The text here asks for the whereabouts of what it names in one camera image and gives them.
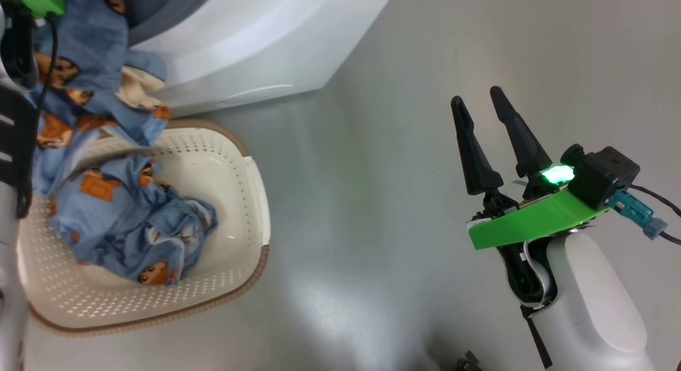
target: clothing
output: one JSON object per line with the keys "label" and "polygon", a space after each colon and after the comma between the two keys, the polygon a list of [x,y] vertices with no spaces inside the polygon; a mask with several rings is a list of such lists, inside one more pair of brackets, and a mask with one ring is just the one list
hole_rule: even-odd
{"label": "clothing", "polygon": [[156,182],[161,170],[138,153],[73,175],[51,198],[49,224],[78,264],[143,284],[174,284],[197,264],[217,227],[214,208]]}
{"label": "clothing", "polygon": [[[124,0],[65,0],[65,7],[66,14],[57,25],[58,58],[34,152],[34,192],[41,196],[57,189],[83,150],[99,136],[100,128],[133,145],[148,147],[169,118],[165,104],[144,94],[144,90],[163,86],[165,63],[155,55],[128,49]],[[36,36],[42,85],[52,61],[53,41],[47,28],[42,27]],[[139,83],[124,80],[124,68],[135,72]],[[39,99],[42,85],[31,93],[32,101]]]}

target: white washing machine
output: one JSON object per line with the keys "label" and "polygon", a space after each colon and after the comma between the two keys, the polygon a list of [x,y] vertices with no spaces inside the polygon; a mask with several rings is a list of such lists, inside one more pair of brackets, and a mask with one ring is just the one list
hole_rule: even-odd
{"label": "white washing machine", "polygon": [[174,117],[323,87],[388,0],[128,0],[130,44],[168,63]]}

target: green light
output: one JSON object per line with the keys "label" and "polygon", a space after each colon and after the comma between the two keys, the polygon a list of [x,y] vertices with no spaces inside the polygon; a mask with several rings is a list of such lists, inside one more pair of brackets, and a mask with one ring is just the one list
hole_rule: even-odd
{"label": "green light", "polygon": [[551,182],[552,184],[562,184],[563,182],[569,182],[575,177],[572,167],[565,165],[552,167],[551,169],[543,172],[542,175],[548,182]]}

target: gray floor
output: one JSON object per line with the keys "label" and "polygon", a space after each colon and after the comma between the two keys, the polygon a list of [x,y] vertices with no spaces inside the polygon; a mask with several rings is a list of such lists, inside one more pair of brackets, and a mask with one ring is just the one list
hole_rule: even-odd
{"label": "gray floor", "polygon": [[[515,158],[491,85],[554,160],[572,143],[613,145],[642,165],[640,184],[681,202],[678,2],[392,0],[325,89],[205,116],[243,138],[263,175],[273,234],[258,284],[131,334],[64,340],[31,326],[28,368],[412,371],[470,349],[488,371],[542,369],[499,256],[467,237],[481,199],[466,194],[450,99],[464,97],[507,184]],[[590,234],[657,368],[673,369],[681,250],[612,214]]]}

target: laundry basket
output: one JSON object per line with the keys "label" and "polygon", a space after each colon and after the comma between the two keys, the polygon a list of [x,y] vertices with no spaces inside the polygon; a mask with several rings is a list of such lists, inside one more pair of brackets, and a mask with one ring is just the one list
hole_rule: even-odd
{"label": "laundry basket", "polygon": [[188,317],[243,295],[265,269],[270,241],[265,189],[234,134],[208,121],[171,121],[148,149],[114,137],[99,139],[80,166],[133,151],[163,165],[158,180],[211,203],[219,226],[187,278],[173,286],[143,286],[102,267],[78,265],[49,226],[48,199],[36,196],[20,226],[20,275],[32,318],[54,334],[112,334]]}

